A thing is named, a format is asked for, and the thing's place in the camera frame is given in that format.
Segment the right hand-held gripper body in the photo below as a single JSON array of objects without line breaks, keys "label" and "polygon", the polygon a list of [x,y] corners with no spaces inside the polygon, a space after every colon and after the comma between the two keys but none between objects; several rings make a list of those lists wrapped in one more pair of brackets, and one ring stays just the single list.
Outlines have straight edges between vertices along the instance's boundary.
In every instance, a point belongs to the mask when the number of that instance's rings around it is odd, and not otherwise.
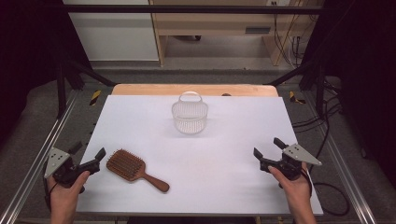
[{"label": "right hand-held gripper body", "polygon": [[301,175],[302,163],[321,165],[322,162],[306,151],[298,144],[288,145],[282,150],[282,158],[279,161],[272,161],[263,157],[260,161],[260,169],[269,173],[269,166],[278,169],[288,180],[296,180]]}]

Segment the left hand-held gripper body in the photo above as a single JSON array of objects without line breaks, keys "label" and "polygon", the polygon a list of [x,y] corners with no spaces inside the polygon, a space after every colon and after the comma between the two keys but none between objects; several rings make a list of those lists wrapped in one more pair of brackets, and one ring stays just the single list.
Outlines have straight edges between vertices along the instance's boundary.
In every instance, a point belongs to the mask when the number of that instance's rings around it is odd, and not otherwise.
[{"label": "left hand-held gripper body", "polygon": [[78,176],[89,171],[91,175],[100,171],[100,162],[93,158],[82,164],[74,164],[71,154],[53,147],[48,155],[44,177],[52,176],[55,181],[64,187],[71,187]]}]

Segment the wooden hairbrush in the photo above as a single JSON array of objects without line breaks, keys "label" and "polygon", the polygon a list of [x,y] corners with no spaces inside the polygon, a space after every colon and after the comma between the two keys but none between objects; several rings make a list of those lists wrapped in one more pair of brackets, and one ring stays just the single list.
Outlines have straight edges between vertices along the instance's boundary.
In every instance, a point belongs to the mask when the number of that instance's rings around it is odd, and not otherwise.
[{"label": "wooden hairbrush", "polygon": [[106,168],[130,182],[143,178],[161,192],[170,189],[166,182],[146,172],[146,163],[141,158],[125,149],[115,151],[107,160]]}]

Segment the white wire basket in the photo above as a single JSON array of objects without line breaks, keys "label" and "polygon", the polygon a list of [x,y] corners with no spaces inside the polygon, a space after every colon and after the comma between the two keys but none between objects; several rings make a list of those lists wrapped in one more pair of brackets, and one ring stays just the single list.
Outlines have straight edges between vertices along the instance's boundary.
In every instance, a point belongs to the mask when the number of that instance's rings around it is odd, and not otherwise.
[{"label": "white wire basket", "polygon": [[197,134],[206,126],[208,105],[196,91],[181,93],[171,111],[175,127],[180,133]]}]

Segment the person's right hand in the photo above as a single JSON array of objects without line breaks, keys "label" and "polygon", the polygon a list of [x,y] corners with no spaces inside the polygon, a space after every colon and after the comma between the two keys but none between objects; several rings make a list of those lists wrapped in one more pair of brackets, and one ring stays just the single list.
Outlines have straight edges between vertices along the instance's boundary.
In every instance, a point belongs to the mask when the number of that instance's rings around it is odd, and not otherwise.
[{"label": "person's right hand", "polygon": [[269,166],[269,171],[285,191],[289,206],[303,208],[310,204],[310,186],[305,178],[288,180],[278,169]]}]

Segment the person's left hand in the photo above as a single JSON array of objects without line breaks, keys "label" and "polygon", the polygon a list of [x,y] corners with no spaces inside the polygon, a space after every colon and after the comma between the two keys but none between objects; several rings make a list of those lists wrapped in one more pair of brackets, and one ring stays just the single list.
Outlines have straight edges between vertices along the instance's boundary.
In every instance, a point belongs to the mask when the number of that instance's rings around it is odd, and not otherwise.
[{"label": "person's left hand", "polygon": [[85,171],[78,176],[77,180],[71,187],[63,187],[51,176],[48,178],[49,196],[51,209],[56,208],[75,208],[78,202],[78,195],[82,191],[90,172]]}]

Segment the wooden table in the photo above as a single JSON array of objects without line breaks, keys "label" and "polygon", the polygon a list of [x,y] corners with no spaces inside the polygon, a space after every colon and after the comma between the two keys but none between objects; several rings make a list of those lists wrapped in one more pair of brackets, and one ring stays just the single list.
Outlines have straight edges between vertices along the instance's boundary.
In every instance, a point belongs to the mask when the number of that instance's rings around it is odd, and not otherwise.
[{"label": "wooden table", "polygon": [[209,96],[278,96],[274,86],[252,84],[118,84],[112,95],[180,95],[185,91]]}]

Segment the black curtain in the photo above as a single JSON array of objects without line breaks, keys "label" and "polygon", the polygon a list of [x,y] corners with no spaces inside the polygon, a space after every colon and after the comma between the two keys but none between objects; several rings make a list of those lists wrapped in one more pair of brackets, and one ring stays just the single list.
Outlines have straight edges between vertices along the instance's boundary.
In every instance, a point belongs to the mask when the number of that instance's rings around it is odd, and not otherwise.
[{"label": "black curtain", "polygon": [[341,79],[364,148],[396,188],[396,0],[324,0],[304,60]]},{"label": "black curtain", "polygon": [[54,46],[66,59],[90,67],[69,14],[50,5],[64,0],[0,0],[0,144],[15,128],[30,90],[56,78]]}]

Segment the white cabinet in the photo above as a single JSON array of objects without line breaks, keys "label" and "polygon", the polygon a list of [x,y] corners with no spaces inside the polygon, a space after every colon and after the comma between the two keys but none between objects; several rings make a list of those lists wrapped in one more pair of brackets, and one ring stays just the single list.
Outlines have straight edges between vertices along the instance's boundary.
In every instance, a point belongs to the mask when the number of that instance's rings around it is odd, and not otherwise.
[{"label": "white cabinet", "polygon": [[92,62],[159,60],[149,13],[70,13],[69,17]]}]

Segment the light wooden desk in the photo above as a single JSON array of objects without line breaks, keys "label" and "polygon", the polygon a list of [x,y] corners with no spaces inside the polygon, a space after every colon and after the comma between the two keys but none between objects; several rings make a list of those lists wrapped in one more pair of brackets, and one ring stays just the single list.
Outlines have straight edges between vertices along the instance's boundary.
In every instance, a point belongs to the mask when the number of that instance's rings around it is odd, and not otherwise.
[{"label": "light wooden desk", "polygon": [[[152,6],[321,7],[325,0],[148,0]],[[290,39],[309,38],[316,15],[154,13],[156,35],[255,35],[274,66],[286,60]]]}]

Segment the aluminium floor rail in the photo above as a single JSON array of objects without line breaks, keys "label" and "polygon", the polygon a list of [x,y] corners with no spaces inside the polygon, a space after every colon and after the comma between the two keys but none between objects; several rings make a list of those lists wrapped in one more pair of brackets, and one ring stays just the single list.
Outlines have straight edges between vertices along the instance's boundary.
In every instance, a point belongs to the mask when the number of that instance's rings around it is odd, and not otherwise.
[{"label": "aluminium floor rail", "polygon": [[25,178],[21,182],[18,190],[6,207],[5,211],[0,216],[0,224],[14,224],[14,222],[17,220],[21,209],[23,208],[29,194],[32,191],[32,188],[35,185],[35,182],[39,177],[43,176],[42,169],[46,158],[49,155],[51,148],[58,140],[58,137],[63,130],[78,97],[79,91],[70,91],[70,95],[66,101],[64,113],[55,120],[45,142],[35,156],[35,160],[30,166]]},{"label": "aluminium floor rail", "polygon": [[323,101],[324,117],[320,119],[315,109],[316,99],[313,93],[304,91],[307,102],[307,114],[313,116],[313,124],[304,132],[298,133],[301,143],[308,146],[308,151],[322,161],[321,166],[310,165],[308,168],[314,182],[314,189],[324,210],[321,218],[342,220],[354,217],[356,224],[377,224],[374,214],[366,202],[361,188],[353,176],[347,161],[336,145],[329,118],[341,108],[338,98],[333,95]]}]

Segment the black upright frame post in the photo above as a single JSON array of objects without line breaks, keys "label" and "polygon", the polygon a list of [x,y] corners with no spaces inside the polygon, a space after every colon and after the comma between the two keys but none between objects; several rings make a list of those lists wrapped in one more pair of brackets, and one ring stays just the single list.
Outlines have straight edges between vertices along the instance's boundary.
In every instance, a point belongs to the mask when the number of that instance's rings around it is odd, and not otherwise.
[{"label": "black upright frame post", "polygon": [[316,81],[316,105],[315,109],[318,116],[322,119],[323,118],[323,93],[324,93],[324,79],[325,79],[325,70],[321,66],[318,70],[318,76]]},{"label": "black upright frame post", "polygon": [[57,92],[58,92],[58,116],[59,119],[66,110],[66,95],[65,95],[65,84],[64,84],[64,74],[63,65],[59,63],[56,67],[56,77],[57,77]]}]

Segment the black diagonal frame strut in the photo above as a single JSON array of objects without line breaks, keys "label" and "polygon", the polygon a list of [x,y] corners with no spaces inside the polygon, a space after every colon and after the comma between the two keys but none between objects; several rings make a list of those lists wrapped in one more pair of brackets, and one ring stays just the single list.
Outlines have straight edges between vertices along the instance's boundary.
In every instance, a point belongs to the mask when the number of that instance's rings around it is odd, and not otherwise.
[{"label": "black diagonal frame strut", "polygon": [[314,65],[313,62],[309,61],[307,63],[304,63],[302,65],[300,65],[299,67],[293,69],[292,71],[288,72],[286,75],[277,78],[276,80],[273,80],[271,82],[269,82],[270,86],[278,86],[280,84],[282,84],[283,82],[291,79],[292,77],[295,77],[297,75],[302,75],[305,72],[307,72],[312,66]]},{"label": "black diagonal frame strut", "polygon": [[97,74],[96,72],[94,72],[91,68],[88,68],[82,64],[79,64],[77,62],[74,61],[69,61],[68,62],[72,67],[76,68],[79,72],[86,74],[90,77],[92,77],[93,79],[99,81],[102,84],[105,84],[108,87],[114,87],[117,85],[116,82],[113,82],[99,74]]}]

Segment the black horizontal frame bar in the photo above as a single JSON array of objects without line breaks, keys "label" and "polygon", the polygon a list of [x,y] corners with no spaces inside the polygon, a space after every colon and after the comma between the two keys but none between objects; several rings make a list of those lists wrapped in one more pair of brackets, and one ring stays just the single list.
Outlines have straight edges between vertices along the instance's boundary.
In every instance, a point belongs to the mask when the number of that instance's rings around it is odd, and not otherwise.
[{"label": "black horizontal frame bar", "polygon": [[201,14],[298,14],[318,15],[322,7],[239,7],[239,6],[144,6],[144,5],[63,5],[76,13],[201,13]]}]

